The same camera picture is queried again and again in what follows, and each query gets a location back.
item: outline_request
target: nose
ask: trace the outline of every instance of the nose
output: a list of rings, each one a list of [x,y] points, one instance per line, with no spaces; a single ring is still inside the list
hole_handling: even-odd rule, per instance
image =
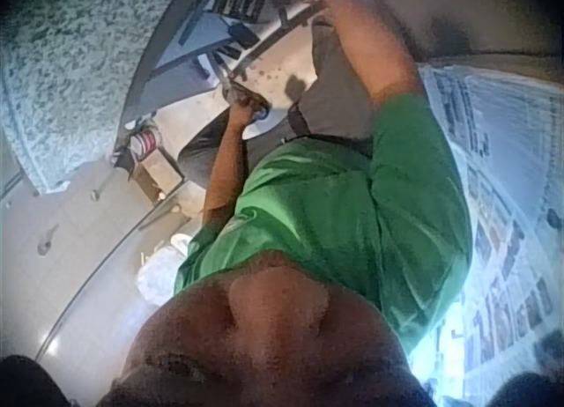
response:
[[[228,297],[237,340],[255,370],[282,373],[315,349],[329,305],[324,285],[280,266],[236,278]]]

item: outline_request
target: leg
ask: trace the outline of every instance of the leg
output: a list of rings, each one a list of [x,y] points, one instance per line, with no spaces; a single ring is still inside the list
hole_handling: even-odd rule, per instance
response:
[[[224,116],[225,113],[208,125],[178,156],[178,167],[184,176],[203,189],[208,187],[221,137],[226,129],[228,114]],[[285,138],[294,137],[296,135],[290,128],[288,120],[284,119],[269,132],[248,140],[246,143],[248,170],[252,171],[267,154],[280,147]]]
[[[312,34],[318,79],[299,102],[310,132],[352,140],[371,139],[372,101],[346,59],[330,19],[315,18]]]

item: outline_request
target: green shirt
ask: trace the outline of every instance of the green shirt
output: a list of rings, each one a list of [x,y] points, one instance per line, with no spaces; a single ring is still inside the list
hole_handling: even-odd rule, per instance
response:
[[[410,352],[471,261],[460,177],[427,101],[403,95],[380,108],[372,159],[311,138],[264,158],[229,223],[190,243],[175,292],[268,249],[374,303]]]

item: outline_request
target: tiled wall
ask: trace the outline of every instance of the tiled wall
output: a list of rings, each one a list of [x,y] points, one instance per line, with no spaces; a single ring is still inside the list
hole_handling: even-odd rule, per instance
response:
[[[138,185],[118,170],[99,202],[90,198],[110,173],[103,160],[83,166],[62,194],[34,197],[19,184],[3,200],[0,275],[1,353],[34,357],[78,288],[151,209]],[[44,257],[37,246],[57,226]]]

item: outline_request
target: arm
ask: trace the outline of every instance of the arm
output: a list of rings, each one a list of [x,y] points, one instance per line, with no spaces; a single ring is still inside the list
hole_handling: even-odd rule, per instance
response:
[[[233,216],[245,181],[242,134],[250,124],[253,107],[247,102],[231,107],[229,123],[219,145],[204,201],[204,225],[224,226]]]
[[[377,106],[398,94],[425,94],[403,43],[360,0],[325,0],[346,57]]]

